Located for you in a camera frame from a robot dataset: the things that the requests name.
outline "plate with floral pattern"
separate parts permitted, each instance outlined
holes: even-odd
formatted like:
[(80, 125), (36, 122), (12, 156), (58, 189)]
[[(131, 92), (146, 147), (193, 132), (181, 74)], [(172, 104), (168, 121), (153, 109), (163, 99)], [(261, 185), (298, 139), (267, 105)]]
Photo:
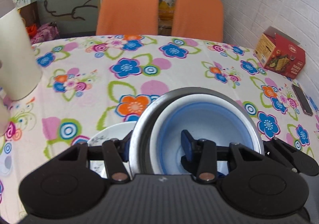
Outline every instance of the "plate with floral pattern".
[[(101, 130), (94, 137), (92, 137), (88, 142), (88, 146), (101, 146), (104, 141), (110, 140), (112, 138), (117, 138), (122, 140), (125, 136), (134, 129), (136, 121), (122, 122), (115, 124), (113, 126), (107, 127)], [(130, 174), (129, 163), (124, 163), (127, 172)], [(106, 178), (104, 161), (91, 161), (90, 169), (98, 173), (101, 177)]]

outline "blue flower pattern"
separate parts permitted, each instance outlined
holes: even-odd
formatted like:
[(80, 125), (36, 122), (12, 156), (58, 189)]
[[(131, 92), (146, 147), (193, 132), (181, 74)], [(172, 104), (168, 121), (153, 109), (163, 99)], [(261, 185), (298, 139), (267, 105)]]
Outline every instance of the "blue flower pattern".
[(259, 73), (259, 71), (257, 70), (257, 68), (255, 68), (252, 63), (247, 62), (247, 61), (244, 61), (244, 60), (241, 60), (240, 62), (241, 62), (241, 65), (240, 65), (241, 68), (244, 69), (244, 70), (246, 70), (246, 71), (247, 71), (248, 73), (250, 73), (251, 75), (254, 75), (254, 74), (258, 74), (258, 73)]
[(168, 43), (165, 46), (159, 48), (167, 57), (185, 58), (188, 54), (186, 49), (180, 48), (173, 43)]
[(226, 77), (224, 77), (222, 74), (215, 74), (215, 78), (216, 78), (218, 81), (221, 81), (221, 82), (224, 83), (224, 84), (227, 83)]
[(66, 89), (65, 87), (63, 86), (63, 83), (60, 83), (60, 82), (55, 82), (53, 84), (53, 89), (56, 91), (56, 92), (66, 92)]
[(274, 97), (271, 97), (270, 100), (272, 101), (272, 106), (277, 111), (280, 111), (282, 114), (286, 114), (287, 108), (284, 106), (282, 102), (280, 102), (277, 98)]
[(308, 132), (301, 125), (298, 125), (296, 132), (302, 146), (310, 145)]
[(241, 55), (241, 56), (244, 55), (244, 51), (241, 50), (239, 47), (234, 46), (234, 47), (232, 48), (232, 50), (233, 50), (233, 52), (234, 52), (235, 54), (238, 54), (238, 55)]
[(275, 134), (280, 133), (277, 120), (273, 115), (266, 115), (263, 112), (258, 112), (258, 119), (260, 121), (257, 123), (257, 127), (267, 138), (271, 139)]
[(55, 59), (55, 55), (51, 52), (46, 53), (44, 56), (37, 58), (37, 63), (42, 67), (47, 67), (50, 65)]
[(156, 95), (156, 94), (153, 94), (153, 95), (150, 95), (151, 97), (151, 100), (152, 102), (155, 101), (157, 98), (159, 98), (160, 96), (159, 95)]
[(136, 114), (127, 115), (124, 121), (138, 121), (139, 116)]
[(315, 102), (313, 101), (313, 99), (311, 97), (309, 97), (309, 100), (310, 100), (310, 103), (311, 103), (312, 107), (315, 109), (315, 111), (318, 111), (318, 107), (315, 104)]
[(136, 51), (143, 46), (139, 40), (129, 40), (123, 47), (123, 50)]
[(135, 59), (122, 58), (116, 65), (110, 67), (111, 72), (118, 78), (124, 78), (129, 75), (139, 75), (142, 73), (138, 66), (139, 62)]

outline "floral tablecloth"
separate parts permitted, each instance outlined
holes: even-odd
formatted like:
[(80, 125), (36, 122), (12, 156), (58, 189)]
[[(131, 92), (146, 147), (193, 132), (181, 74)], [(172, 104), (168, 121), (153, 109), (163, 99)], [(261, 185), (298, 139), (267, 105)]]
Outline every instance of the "floral tablecloth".
[[(94, 36), (35, 44), (43, 69), (26, 98), (4, 103), (10, 125), (0, 141), (0, 214), (25, 215), (21, 179), (70, 145), (113, 124), (138, 120), (160, 95), (200, 86), (245, 108), (264, 140), (275, 135), (319, 159), (319, 117), (302, 112), (296, 81), (262, 68), (252, 50), (164, 36)], [(314, 111), (318, 108), (310, 97)]]

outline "orange chair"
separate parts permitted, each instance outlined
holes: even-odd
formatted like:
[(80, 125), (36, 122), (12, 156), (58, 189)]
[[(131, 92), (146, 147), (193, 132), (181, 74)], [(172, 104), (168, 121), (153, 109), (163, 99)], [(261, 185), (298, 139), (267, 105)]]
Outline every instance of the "orange chair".
[(159, 0), (102, 0), (96, 35), (157, 35)]
[(223, 41), (221, 0), (176, 0), (172, 36)]

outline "white tiled wall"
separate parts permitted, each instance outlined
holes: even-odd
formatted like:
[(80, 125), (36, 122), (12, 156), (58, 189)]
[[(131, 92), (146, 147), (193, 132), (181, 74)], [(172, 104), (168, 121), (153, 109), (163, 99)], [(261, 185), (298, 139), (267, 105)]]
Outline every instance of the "white tiled wall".
[(224, 41), (256, 46), (262, 32), (274, 26), (301, 43), (306, 66), (300, 74), (309, 89), (319, 89), (319, 0), (222, 0)]

